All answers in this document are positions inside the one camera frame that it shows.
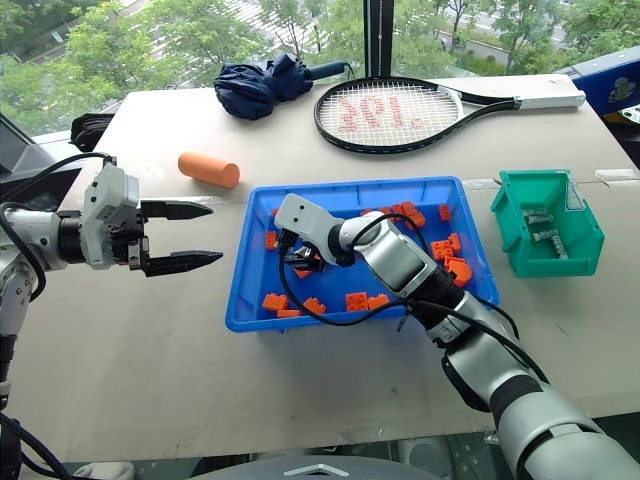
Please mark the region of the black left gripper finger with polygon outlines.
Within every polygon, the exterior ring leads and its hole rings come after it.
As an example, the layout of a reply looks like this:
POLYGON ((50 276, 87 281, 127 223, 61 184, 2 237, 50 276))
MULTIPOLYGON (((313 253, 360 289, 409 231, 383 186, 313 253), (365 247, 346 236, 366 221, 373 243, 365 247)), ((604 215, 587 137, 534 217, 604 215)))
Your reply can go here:
POLYGON ((210 215, 213 210, 205 205, 183 200, 142 200, 141 213, 145 220, 165 218, 167 220, 190 220, 210 215))
POLYGON ((147 277, 184 273, 210 265, 222 257, 222 252, 172 252, 168 256, 149 258, 144 264, 144 273, 147 277))

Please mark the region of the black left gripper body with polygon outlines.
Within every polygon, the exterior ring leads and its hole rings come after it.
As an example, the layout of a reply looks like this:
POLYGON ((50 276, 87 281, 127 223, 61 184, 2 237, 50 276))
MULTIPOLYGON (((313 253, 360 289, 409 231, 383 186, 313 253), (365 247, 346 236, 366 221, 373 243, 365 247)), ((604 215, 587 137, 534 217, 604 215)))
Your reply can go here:
POLYGON ((149 239, 145 234, 148 222, 148 201, 140 200, 135 209, 107 227, 111 258, 114 264, 126 265, 130 270, 147 272, 149 267, 149 239))

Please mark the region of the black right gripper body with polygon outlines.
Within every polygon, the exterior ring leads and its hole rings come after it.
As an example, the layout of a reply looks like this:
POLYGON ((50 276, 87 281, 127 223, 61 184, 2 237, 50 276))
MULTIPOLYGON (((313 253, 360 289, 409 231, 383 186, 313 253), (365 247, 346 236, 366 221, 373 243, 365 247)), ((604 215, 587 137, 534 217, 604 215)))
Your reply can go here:
POLYGON ((280 254, 295 258, 321 257, 319 249, 309 241, 287 229, 282 229, 278 235, 278 251, 280 254))

